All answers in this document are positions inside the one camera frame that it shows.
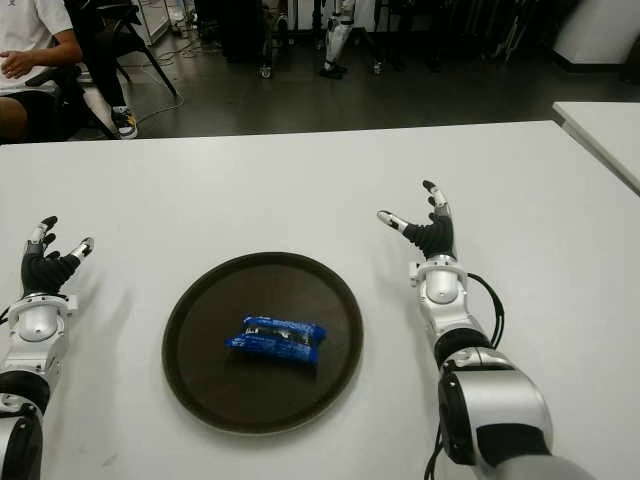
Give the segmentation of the right robot hand black silver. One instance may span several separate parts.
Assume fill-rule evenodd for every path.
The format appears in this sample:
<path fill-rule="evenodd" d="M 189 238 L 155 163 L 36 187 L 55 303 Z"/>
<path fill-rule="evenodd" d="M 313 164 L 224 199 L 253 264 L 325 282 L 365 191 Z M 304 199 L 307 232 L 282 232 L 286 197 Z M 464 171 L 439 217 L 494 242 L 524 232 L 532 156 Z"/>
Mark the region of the right robot hand black silver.
<path fill-rule="evenodd" d="M 399 232 L 429 259 L 438 255 L 456 258 L 455 235 L 449 203 L 439 187 L 429 180 L 422 186 L 427 191 L 427 202 L 432 207 L 428 224 L 411 223 L 387 210 L 379 210 L 377 218 L 389 228 Z"/>

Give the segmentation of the left robot hand black silver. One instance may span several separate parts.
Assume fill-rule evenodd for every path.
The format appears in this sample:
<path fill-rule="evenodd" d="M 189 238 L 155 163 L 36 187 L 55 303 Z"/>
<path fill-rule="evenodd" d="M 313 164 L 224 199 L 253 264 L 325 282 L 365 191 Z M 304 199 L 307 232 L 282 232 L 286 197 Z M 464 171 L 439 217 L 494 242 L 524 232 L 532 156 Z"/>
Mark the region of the left robot hand black silver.
<path fill-rule="evenodd" d="M 86 237 L 66 255 L 61 255 L 59 251 L 47 254 L 47 248 L 56 239 L 52 230 L 57 222 L 56 216 L 41 220 L 26 241 L 20 265 L 24 297 L 58 295 L 62 286 L 94 250 L 94 239 Z"/>

